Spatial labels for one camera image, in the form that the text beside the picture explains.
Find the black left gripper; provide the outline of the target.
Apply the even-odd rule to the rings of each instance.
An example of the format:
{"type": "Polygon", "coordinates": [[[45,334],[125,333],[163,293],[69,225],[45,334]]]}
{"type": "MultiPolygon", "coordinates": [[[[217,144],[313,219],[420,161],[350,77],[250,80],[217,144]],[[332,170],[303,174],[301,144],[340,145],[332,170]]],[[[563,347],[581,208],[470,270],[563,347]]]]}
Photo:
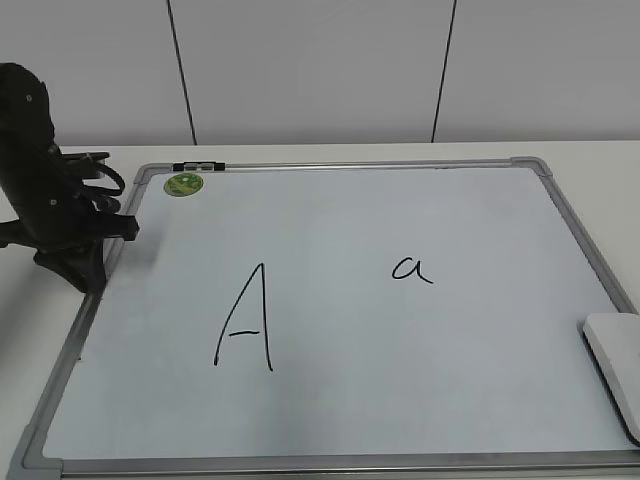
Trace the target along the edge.
{"type": "Polygon", "coordinates": [[[33,257],[38,266],[81,293],[99,293],[107,282],[102,239],[132,241],[138,223],[119,213],[125,182],[115,170],[105,165],[103,178],[82,180],[61,157],[19,144],[1,146],[1,189],[18,216],[1,224],[1,246],[39,249],[33,257]]]}

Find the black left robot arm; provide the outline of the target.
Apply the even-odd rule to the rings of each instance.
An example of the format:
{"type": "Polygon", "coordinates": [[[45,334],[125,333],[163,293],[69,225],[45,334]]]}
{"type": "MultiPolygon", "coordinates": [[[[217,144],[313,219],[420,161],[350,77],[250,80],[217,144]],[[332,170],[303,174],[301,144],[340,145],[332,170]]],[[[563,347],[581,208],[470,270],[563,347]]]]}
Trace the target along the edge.
{"type": "Polygon", "coordinates": [[[1,66],[1,189],[17,217],[1,245],[34,249],[34,262],[82,293],[107,282],[104,242],[132,241],[139,226],[122,215],[123,178],[106,152],[64,154],[55,142],[44,82],[16,63],[1,66]]]}

